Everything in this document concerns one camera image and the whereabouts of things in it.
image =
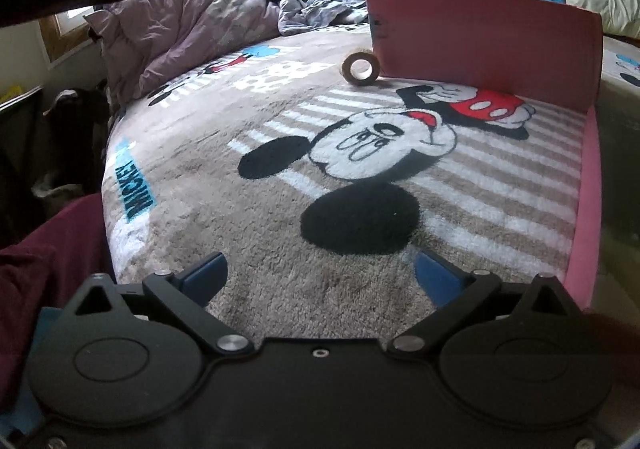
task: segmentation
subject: tape roll hole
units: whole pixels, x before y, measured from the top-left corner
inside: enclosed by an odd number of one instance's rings
[[[365,59],[357,59],[353,61],[351,65],[351,75],[357,80],[366,80],[369,79],[370,75],[373,73],[373,67],[371,63]]]

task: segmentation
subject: mickey mouse mouth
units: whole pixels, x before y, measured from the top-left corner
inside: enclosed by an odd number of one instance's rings
[[[420,120],[423,124],[426,124],[429,127],[437,127],[438,125],[436,118],[431,113],[426,113],[424,111],[407,111],[403,114]]]

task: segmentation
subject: bed sheet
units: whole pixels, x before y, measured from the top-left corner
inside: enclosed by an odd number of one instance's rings
[[[102,184],[119,281],[221,251],[208,309],[254,339],[389,339],[434,309],[421,249],[564,279],[585,116],[439,82],[352,87],[338,66],[369,46],[366,24],[276,38],[130,105]]]

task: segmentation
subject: tape roll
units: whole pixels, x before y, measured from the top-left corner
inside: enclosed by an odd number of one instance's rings
[[[353,71],[353,64],[356,61],[367,61],[369,67],[365,72]],[[380,62],[371,50],[359,48],[351,52],[340,66],[342,77],[354,86],[369,86],[373,84],[380,75]]]

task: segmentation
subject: mickey mouse blanket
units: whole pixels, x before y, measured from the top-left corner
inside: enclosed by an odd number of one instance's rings
[[[421,249],[507,281],[563,279],[585,117],[482,88],[348,85],[367,25],[280,37],[132,103],[102,185],[120,282],[220,251],[209,309],[269,336],[388,339],[433,310]]]

